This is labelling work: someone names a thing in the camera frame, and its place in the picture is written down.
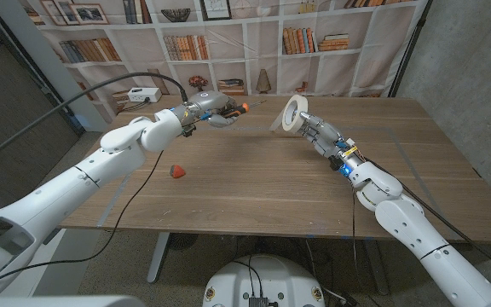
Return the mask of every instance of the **roll of tape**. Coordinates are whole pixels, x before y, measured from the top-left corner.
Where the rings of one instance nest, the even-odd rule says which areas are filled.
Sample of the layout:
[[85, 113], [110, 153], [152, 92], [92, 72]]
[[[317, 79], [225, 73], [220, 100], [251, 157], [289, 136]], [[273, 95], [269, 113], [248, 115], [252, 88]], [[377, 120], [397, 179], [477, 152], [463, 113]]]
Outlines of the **roll of tape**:
[[304, 123], [304, 119], [300, 117], [301, 112], [308, 112], [308, 99], [301, 95], [294, 95], [283, 109], [281, 118], [283, 130], [297, 132]]

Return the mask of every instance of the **shelf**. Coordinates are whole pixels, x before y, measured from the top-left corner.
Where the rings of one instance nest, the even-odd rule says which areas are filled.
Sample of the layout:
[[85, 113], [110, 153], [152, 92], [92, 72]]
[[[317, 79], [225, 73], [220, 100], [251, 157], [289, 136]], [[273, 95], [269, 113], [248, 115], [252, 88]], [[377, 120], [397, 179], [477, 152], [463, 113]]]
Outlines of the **shelf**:
[[358, 49], [346, 49], [346, 50], [334, 50], [334, 51], [319, 51], [307, 54], [292, 54], [292, 55], [278, 55], [282, 59], [296, 59], [303, 57], [314, 57], [322, 55], [353, 55], [361, 52], [361, 48]]
[[210, 20], [210, 21], [186, 21], [186, 22], [160, 22], [158, 24], [122, 24], [122, 25], [87, 25], [87, 26], [54, 26], [43, 25], [37, 26], [39, 30], [59, 30], [59, 31], [76, 31], [80, 30], [135, 30], [135, 29], [154, 29], [154, 28], [175, 28], [175, 27], [197, 27], [197, 26], [227, 26], [227, 25], [243, 25], [248, 23], [258, 23], [266, 21], [279, 20], [306, 20], [310, 18], [336, 16], [342, 14], [356, 14], [373, 12], [374, 10], [395, 9], [401, 7], [416, 6], [418, 1], [410, 1], [405, 3], [393, 3], [380, 5], [378, 7], [369, 8], [354, 8], [354, 9], [335, 9], [331, 11], [314, 12], [306, 14], [287, 14], [283, 16], [267, 16], [267, 17], [251, 17], [231, 20]]
[[207, 63], [243, 63], [246, 60], [243, 58], [239, 59], [211, 59], [211, 60], [192, 60], [192, 61], [168, 61], [169, 64], [207, 64]]
[[91, 67], [91, 66], [115, 66], [124, 65], [122, 61], [109, 61], [109, 62], [80, 62], [80, 63], [62, 63], [64, 67], [67, 68], [80, 68], [80, 67]]
[[[41, 7], [38, 0], [28, 1]], [[252, 9], [247, 18], [203, 21], [199, 0], [147, 0], [153, 23], [126, 24], [122, 1], [118, 0], [101, 4], [110, 25], [54, 26], [49, 19], [47, 25], [38, 29], [62, 57], [60, 41], [111, 40], [122, 61], [64, 64], [85, 85], [126, 72], [156, 68], [181, 83], [188, 95], [198, 92], [188, 85], [188, 79], [194, 75], [209, 81], [204, 90], [216, 90], [219, 79], [241, 78], [246, 94], [256, 95], [259, 73], [265, 69], [271, 85], [269, 95], [296, 94], [295, 89], [308, 81], [308, 89], [300, 94], [361, 96], [382, 92], [390, 86], [389, 68], [401, 59], [404, 43], [427, 3], [417, 0], [344, 9], [347, 0], [330, 0], [317, 2], [318, 12], [294, 14], [301, 1], [269, 0], [270, 4], [264, 4], [273, 7], [270, 16], [257, 17], [257, 1], [250, 1]], [[235, 10], [234, 2], [230, 3], [231, 10]], [[182, 8], [191, 9], [186, 22], [172, 23], [160, 13], [161, 9]], [[283, 29], [289, 27], [310, 28], [317, 43], [329, 34], [348, 33], [349, 49], [286, 55], [282, 37]], [[169, 61], [164, 36], [187, 35], [205, 36], [210, 43], [210, 60]], [[166, 85], [171, 94], [177, 94], [175, 86]], [[104, 119], [110, 121], [114, 112], [111, 94], [130, 86], [151, 87], [154, 81], [150, 77], [135, 77], [93, 93], [97, 100], [93, 104], [104, 113]]]

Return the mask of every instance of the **wooden table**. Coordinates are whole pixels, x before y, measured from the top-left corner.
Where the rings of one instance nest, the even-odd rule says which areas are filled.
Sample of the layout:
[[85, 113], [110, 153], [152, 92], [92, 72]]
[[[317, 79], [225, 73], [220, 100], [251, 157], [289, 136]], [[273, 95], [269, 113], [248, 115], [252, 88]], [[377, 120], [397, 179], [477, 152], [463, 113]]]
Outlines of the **wooden table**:
[[[228, 128], [215, 129], [200, 122], [191, 137], [178, 137], [164, 151], [153, 177], [118, 227], [209, 234], [351, 236], [348, 181], [332, 171], [328, 160], [301, 136], [282, 129], [269, 131], [288, 96], [260, 98], [267, 101]], [[239, 103], [258, 99], [236, 97]], [[177, 96], [163, 96], [142, 110], [121, 113], [110, 129], [141, 115], [152, 118], [154, 112], [179, 103]], [[473, 240], [491, 242], [490, 187], [415, 100], [309, 97], [309, 112], [354, 139], [364, 155], [401, 179]], [[147, 153], [145, 165], [126, 183], [122, 177], [101, 188], [61, 227], [97, 228], [100, 224], [111, 229], [157, 157], [157, 153]], [[172, 178], [171, 165], [180, 165], [187, 175]], [[458, 239], [429, 212], [426, 216], [447, 239]], [[360, 238], [392, 238], [378, 225], [373, 212], [358, 201], [355, 220]]]

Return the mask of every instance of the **table leg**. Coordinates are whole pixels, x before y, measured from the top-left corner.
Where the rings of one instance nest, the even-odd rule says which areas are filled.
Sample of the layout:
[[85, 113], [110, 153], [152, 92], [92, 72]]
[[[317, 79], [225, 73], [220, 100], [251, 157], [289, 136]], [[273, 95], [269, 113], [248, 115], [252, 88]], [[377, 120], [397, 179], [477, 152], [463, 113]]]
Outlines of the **table leg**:
[[376, 290], [381, 295], [390, 294], [390, 287], [388, 286], [388, 280], [385, 277], [378, 243], [375, 240], [363, 240], [363, 245], [367, 251], [368, 262], [371, 264], [371, 272], [373, 273]]
[[151, 266], [149, 267], [149, 272], [147, 273], [147, 282], [153, 283], [159, 279], [162, 264], [164, 264], [164, 258], [166, 256], [169, 238], [170, 233], [159, 233], [157, 244], [154, 246], [153, 260], [151, 260]]

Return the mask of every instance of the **white box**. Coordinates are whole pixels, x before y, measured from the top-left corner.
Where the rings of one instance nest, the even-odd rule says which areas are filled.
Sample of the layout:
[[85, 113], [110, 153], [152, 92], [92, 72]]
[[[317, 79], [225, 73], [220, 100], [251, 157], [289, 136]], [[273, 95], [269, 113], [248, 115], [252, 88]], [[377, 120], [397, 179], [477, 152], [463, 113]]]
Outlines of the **white box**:
[[149, 98], [149, 102], [157, 102], [161, 96], [159, 88], [132, 88], [128, 92], [131, 102], [144, 102], [146, 98]]

